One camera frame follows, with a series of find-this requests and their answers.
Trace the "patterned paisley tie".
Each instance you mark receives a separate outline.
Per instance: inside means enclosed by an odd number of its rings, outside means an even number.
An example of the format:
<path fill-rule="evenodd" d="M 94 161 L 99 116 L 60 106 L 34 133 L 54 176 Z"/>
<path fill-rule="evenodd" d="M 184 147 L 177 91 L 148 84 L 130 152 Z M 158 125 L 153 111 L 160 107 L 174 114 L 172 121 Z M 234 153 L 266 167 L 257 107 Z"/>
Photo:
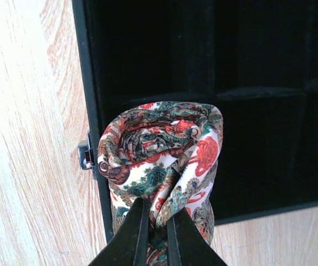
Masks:
<path fill-rule="evenodd" d="M 223 116 L 210 104 L 160 101 L 124 111 L 98 145 L 99 172 L 109 182 L 112 227 L 122 225 L 135 199 L 149 207 L 147 265 L 167 264 L 168 220 L 186 209 L 210 243 L 209 201 L 223 142 Z"/>

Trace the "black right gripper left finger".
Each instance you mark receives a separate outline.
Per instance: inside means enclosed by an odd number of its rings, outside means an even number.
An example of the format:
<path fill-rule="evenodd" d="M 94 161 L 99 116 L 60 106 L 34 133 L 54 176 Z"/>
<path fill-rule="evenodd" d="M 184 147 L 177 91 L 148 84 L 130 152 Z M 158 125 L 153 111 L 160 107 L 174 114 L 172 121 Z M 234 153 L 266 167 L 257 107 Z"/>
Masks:
<path fill-rule="evenodd" d="M 117 233 L 89 265 L 146 265 L 148 219 L 149 204 L 137 198 Z"/>

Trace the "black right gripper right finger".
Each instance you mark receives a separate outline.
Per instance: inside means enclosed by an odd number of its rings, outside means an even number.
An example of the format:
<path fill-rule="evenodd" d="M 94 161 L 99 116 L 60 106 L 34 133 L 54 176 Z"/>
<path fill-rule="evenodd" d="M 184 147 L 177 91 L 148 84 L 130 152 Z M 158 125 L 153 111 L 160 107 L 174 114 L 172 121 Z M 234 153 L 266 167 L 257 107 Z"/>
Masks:
<path fill-rule="evenodd" d="M 168 265 L 227 265 L 203 239 L 186 209 L 170 218 L 167 234 Z"/>

